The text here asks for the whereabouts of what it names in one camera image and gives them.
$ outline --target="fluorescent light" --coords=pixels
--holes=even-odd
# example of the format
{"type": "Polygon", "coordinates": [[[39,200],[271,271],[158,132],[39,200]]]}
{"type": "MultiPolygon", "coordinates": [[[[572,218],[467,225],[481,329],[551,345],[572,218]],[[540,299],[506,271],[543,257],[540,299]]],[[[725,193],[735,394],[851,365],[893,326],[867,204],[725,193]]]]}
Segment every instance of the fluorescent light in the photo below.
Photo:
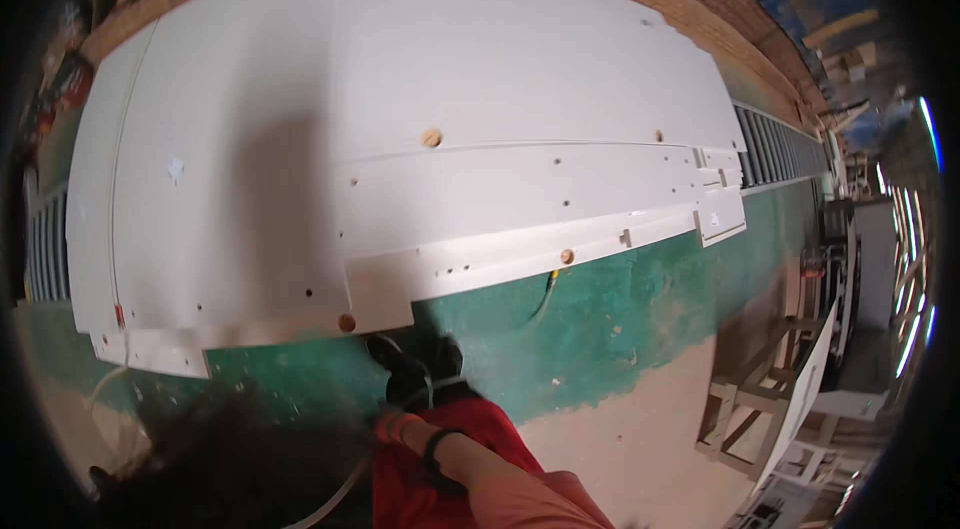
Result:
{"type": "Polygon", "coordinates": [[[887,184],[883,180],[883,173],[881,172],[881,163],[876,163],[876,180],[880,184],[880,193],[887,193],[887,184]]]}
{"type": "Polygon", "coordinates": [[[926,339],[923,342],[925,348],[930,346],[930,336],[933,335],[933,317],[935,316],[937,316],[937,307],[930,306],[930,316],[926,318],[926,339]]]}
{"type": "Polygon", "coordinates": [[[906,361],[910,358],[910,351],[913,350],[913,342],[917,339],[917,328],[920,326],[920,315],[913,319],[913,326],[910,327],[910,337],[906,338],[906,347],[903,349],[903,355],[900,356],[900,364],[896,367],[896,378],[899,379],[904,374],[906,361]]]}
{"type": "Polygon", "coordinates": [[[906,218],[910,221],[907,223],[907,229],[910,230],[910,259],[917,259],[917,236],[913,232],[913,206],[910,205],[910,196],[907,195],[906,189],[903,190],[903,207],[906,209],[906,218]]]}
{"type": "Polygon", "coordinates": [[[937,161],[937,170],[939,171],[942,168],[940,164],[940,144],[937,141],[937,132],[933,128],[933,117],[930,116],[930,107],[927,105],[927,98],[919,99],[919,108],[923,111],[926,130],[930,132],[930,143],[933,145],[933,158],[937,161]]]}
{"type": "Polygon", "coordinates": [[[917,226],[919,227],[919,245],[924,245],[924,215],[920,212],[920,194],[913,190],[913,201],[917,205],[917,226]]]}
{"type": "Polygon", "coordinates": [[[894,308],[894,314],[900,313],[900,305],[904,303],[904,291],[906,290],[906,285],[900,288],[900,293],[896,297],[896,307],[894,308]]]}
{"type": "Polygon", "coordinates": [[[910,281],[910,295],[906,296],[906,306],[903,307],[903,310],[910,309],[910,303],[913,302],[913,290],[916,287],[917,287],[917,281],[916,280],[910,281]]]}

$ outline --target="wooden frame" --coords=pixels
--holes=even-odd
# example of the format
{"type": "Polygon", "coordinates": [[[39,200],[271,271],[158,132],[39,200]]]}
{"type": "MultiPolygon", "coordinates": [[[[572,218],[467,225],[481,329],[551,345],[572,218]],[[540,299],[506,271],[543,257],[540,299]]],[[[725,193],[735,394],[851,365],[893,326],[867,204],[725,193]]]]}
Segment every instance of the wooden frame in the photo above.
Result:
{"type": "Polygon", "coordinates": [[[781,319],[768,342],[740,367],[735,375],[715,375],[710,381],[709,395],[720,399],[717,421],[712,429],[697,440],[696,450],[706,454],[710,460],[721,462],[747,475],[751,481],[761,479],[764,467],[784,427],[798,376],[808,364],[814,350],[813,345],[824,330],[825,323],[822,319],[781,319]],[[801,339],[810,341],[810,347],[802,354],[797,347],[801,339]],[[784,351],[782,366],[775,366],[781,349],[784,351]],[[764,379],[774,380],[774,386],[763,386],[764,379]],[[754,412],[727,435],[731,416],[738,406],[747,406],[754,412]],[[768,413],[772,418],[755,460],[744,460],[730,453],[730,448],[762,413],[768,413]]]}

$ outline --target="wooden plank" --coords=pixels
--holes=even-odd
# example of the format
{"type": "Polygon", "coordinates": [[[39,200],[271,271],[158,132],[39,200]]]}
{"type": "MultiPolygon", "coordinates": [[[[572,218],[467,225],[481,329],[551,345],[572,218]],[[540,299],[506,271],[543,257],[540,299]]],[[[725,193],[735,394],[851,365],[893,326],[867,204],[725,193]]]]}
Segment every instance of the wooden plank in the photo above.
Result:
{"type": "Polygon", "coordinates": [[[713,429],[706,434],[703,442],[707,446],[706,454],[714,460],[717,453],[721,451],[724,436],[727,433],[727,427],[730,424],[730,415],[734,414],[734,405],[737,398],[737,386],[727,383],[720,386],[720,408],[717,411],[717,422],[713,429]]]}
{"type": "Polygon", "coordinates": [[[773,367],[767,371],[767,375],[774,381],[793,381],[794,379],[797,379],[796,371],[789,368],[773,367]]]}
{"type": "Polygon", "coordinates": [[[787,398],[781,391],[771,390],[769,388],[756,388],[754,386],[745,386],[736,392],[736,404],[740,406],[749,406],[754,410],[776,413],[780,410],[780,402],[786,402],[787,398]]]}
{"type": "Polygon", "coordinates": [[[750,415],[747,415],[743,422],[741,422],[732,433],[726,436],[726,439],[723,440],[723,445],[721,446],[720,450],[728,451],[731,446],[736,444],[737,441],[743,437],[743,434],[746,433],[750,427],[754,426],[754,423],[757,422],[757,419],[759,419],[762,414],[762,410],[754,410],[750,413],[750,415]]]}
{"type": "Polygon", "coordinates": [[[778,399],[775,401],[774,408],[771,412],[773,418],[770,419],[770,424],[767,425],[767,432],[763,436],[763,441],[760,444],[760,450],[756,453],[756,463],[751,467],[748,475],[750,480],[757,481],[761,478],[764,466],[769,461],[774,451],[774,446],[780,437],[781,429],[784,427],[784,421],[786,419],[787,408],[789,405],[790,402],[786,399],[778,399]]]}
{"type": "Polygon", "coordinates": [[[803,38],[803,45],[808,48],[816,48],[833,36],[842,34],[846,31],[854,29],[855,27],[872,23],[880,17],[880,13],[873,8],[848,14],[843,18],[838,18],[831,23],[823,25],[815,31],[811,31],[809,35],[803,38]]]}

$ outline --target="white board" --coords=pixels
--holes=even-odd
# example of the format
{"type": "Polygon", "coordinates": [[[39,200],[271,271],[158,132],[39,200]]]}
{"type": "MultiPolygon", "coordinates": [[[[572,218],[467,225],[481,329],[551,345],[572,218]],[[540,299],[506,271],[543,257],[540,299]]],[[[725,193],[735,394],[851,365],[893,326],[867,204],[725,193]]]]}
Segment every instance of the white board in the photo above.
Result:
{"type": "Polygon", "coordinates": [[[516,142],[745,151],[710,54],[630,0],[336,0],[338,161],[516,142]]]}
{"type": "Polygon", "coordinates": [[[115,182],[133,329],[350,308],[325,110],[332,0],[191,0],[157,22],[115,182]]]}
{"type": "Polygon", "coordinates": [[[704,193],[688,150],[606,144],[438,148],[338,165],[336,186],[350,257],[650,211],[704,193]]]}
{"type": "Polygon", "coordinates": [[[831,336],[834,334],[836,316],[837,302],[834,300],[833,306],[830,307],[830,312],[823,322],[823,330],[820,332],[817,341],[813,343],[806,364],[799,370],[797,381],[793,386],[793,393],[790,395],[790,403],[787,405],[786,415],[783,417],[783,425],[776,436],[776,441],[774,441],[770,458],[763,464],[763,472],[756,480],[754,490],[762,487],[767,477],[773,473],[777,463],[780,462],[784,452],[790,446],[790,442],[797,437],[797,430],[800,429],[804,419],[810,413],[813,403],[817,400],[820,383],[824,378],[824,368],[827,367],[827,356],[831,351],[831,336]]]}
{"type": "Polygon", "coordinates": [[[695,215],[697,235],[704,248],[747,230],[738,186],[707,190],[695,215]]]}
{"type": "Polygon", "coordinates": [[[117,143],[127,98],[156,23],[100,63],[79,120],[66,200],[66,256],[77,331],[119,331],[114,313],[111,214],[117,143]]]}

